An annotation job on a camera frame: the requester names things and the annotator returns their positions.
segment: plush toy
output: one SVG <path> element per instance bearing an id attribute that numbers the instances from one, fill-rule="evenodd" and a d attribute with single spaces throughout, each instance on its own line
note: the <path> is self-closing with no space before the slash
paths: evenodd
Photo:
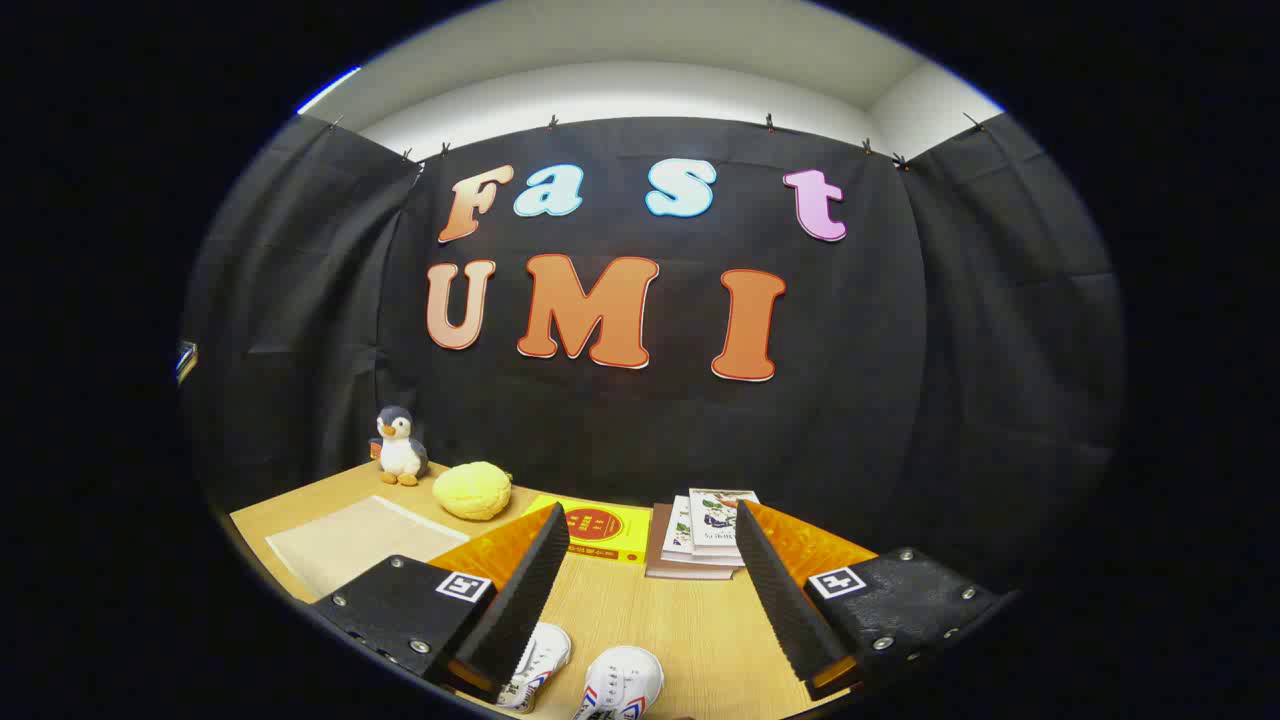
<path id="1" fill-rule="evenodd" d="M 431 493 L 458 518 L 490 520 L 511 500 L 511 473 L 484 461 L 456 465 L 435 479 Z"/>
<path id="2" fill-rule="evenodd" d="M 408 410 L 392 405 L 378 414 L 378 434 L 369 441 L 370 450 L 383 469 L 383 482 L 393 486 L 416 486 L 419 475 L 426 470 L 426 447 L 416 438 L 413 416 Z"/>

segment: blue letter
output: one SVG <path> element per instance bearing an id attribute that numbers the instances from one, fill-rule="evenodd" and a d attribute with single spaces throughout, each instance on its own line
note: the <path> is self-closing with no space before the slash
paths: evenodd
<path id="1" fill-rule="evenodd" d="M 525 218 L 543 213 L 568 215 L 582 204 L 582 199 L 577 196 L 581 184 L 582 168 L 577 165 L 543 168 L 529 176 L 529 190 L 516 197 L 516 214 Z"/>
<path id="2" fill-rule="evenodd" d="M 692 218 L 712 206 L 712 188 L 716 168 L 707 160 L 671 158 L 649 168 L 649 184 L 658 190 L 644 196 L 644 204 L 654 215 Z"/>

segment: white sneaker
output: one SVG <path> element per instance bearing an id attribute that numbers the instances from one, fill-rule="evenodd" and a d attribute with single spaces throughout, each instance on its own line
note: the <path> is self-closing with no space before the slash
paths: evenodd
<path id="1" fill-rule="evenodd" d="M 618 646 L 586 669 L 586 689 L 573 720 L 639 720 L 658 701 L 662 664 L 640 647 Z"/>
<path id="2" fill-rule="evenodd" d="M 498 693 L 498 707 L 512 712 L 534 708 L 534 694 L 557 670 L 568 664 L 568 634 L 558 625 L 539 623 L 516 665 L 516 674 Z"/>

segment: penguin plush toy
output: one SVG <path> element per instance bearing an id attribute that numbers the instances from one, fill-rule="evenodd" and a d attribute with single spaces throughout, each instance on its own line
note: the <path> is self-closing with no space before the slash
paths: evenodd
<path id="1" fill-rule="evenodd" d="M 426 447 L 410 436 L 413 416 L 408 410 L 392 405 L 378 414 L 378 434 L 370 439 L 376 446 L 378 462 L 383 469 L 383 482 L 393 486 L 416 486 L 419 475 L 426 470 Z"/>

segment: fast umi sign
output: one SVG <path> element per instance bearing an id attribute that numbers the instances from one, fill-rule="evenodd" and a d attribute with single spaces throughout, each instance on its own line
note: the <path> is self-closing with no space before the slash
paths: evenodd
<path id="1" fill-rule="evenodd" d="M 705 160 L 660 160 L 649 169 L 653 190 L 644 196 L 644 204 L 653 215 L 700 215 L 714 200 L 716 174 L 716 168 Z M 522 218 L 568 215 L 582 205 L 584 176 L 581 168 L 571 164 L 543 168 L 529 177 L 527 188 L 516 196 L 512 211 Z M 515 168 L 508 164 L 454 183 L 453 204 L 436 238 L 439 243 L 474 233 L 480 227 L 476 215 L 493 208 L 502 186 L 513 177 Z M 796 222 L 805 233 L 824 242 L 845 237 L 845 224 L 833 222 L 828 213 L 831 201 L 844 200 L 841 188 L 828 184 L 823 173 L 815 169 L 787 173 L 781 181 L 778 190 L 795 196 Z M 449 286 L 458 268 L 452 263 L 430 266 L 426 328 L 435 345 L 465 350 L 475 343 L 484 324 L 488 279 L 497 269 L 493 260 L 466 264 L 462 270 L 468 282 L 466 313 L 462 323 L 454 325 L 448 320 L 448 302 Z M 534 255 L 526 269 L 534 278 L 534 288 L 527 328 L 516 342 L 516 351 L 527 357 L 553 357 L 559 351 L 552 332 L 554 325 L 564 352 L 576 359 L 599 325 L 599 337 L 588 350 L 594 363 L 632 370 L 649 365 L 643 334 L 645 297 L 660 274 L 658 263 L 646 258 L 616 258 L 590 290 L 582 287 L 566 255 Z M 786 292 L 786 282 L 763 270 L 736 268 L 721 275 L 721 284 L 728 291 L 728 329 L 723 350 L 710 360 L 710 372 L 730 380 L 768 380 L 774 374 L 768 356 L 769 323 L 774 301 Z"/>

